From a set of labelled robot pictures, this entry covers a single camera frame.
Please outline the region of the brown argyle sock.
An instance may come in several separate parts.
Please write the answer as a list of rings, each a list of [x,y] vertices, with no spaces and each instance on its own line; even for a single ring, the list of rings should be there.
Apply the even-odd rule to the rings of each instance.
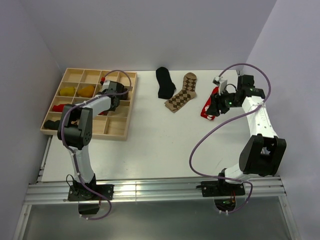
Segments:
[[[180,110],[186,103],[197,96],[196,94],[197,76],[188,72],[183,77],[182,89],[167,100],[164,105],[172,112],[175,113]]]

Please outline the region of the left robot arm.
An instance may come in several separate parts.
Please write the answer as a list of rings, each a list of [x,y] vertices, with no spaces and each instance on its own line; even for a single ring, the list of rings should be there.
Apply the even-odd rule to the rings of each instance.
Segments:
[[[89,156],[89,143],[93,137],[93,119],[105,111],[114,112],[121,100],[128,97],[128,88],[115,81],[106,81],[92,99],[63,107],[57,130],[58,139],[70,155],[74,180],[81,185],[79,194],[86,200],[96,197],[98,188],[91,181],[95,173]]]

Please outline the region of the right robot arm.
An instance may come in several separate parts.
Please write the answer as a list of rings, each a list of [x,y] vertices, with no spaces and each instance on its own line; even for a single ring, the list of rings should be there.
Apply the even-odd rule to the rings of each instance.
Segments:
[[[238,164],[224,169],[225,178],[216,183],[217,191],[227,195],[233,190],[234,184],[254,176],[274,176],[287,143],[273,129],[264,103],[264,90],[255,87],[252,75],[239,76],[235,92],[227,91],[228,81],[222,77],[215,77],[213,83],[218,86],[218,91],[210,96],[206,114],[218,117],[230,108],[242,108],[250,131],[250,138],[240,153]]]

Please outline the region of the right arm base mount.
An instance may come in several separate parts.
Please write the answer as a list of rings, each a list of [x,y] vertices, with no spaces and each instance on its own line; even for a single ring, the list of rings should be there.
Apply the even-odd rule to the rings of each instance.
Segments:
[[[224,179],[202,181],[196,188],[201,190],[202,197],[213,197],[219,214],[226,215],[236,209],[236,197],[246,194],[243,183],[228,183]]]

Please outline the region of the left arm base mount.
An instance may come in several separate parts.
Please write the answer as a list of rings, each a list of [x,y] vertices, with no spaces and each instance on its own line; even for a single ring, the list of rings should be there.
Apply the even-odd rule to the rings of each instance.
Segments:
[[[94,190],[106,197],[108,200],[113,199],[113,184],[98,184]],[[73,186],[69,189],[67,197],[68,202],[78,203],[78,212],[85,216],[93,216],[97,214],[100,210],[102,200],[102,197],[90,192],[85,188],[77,188],[76,190],[74,190]]]

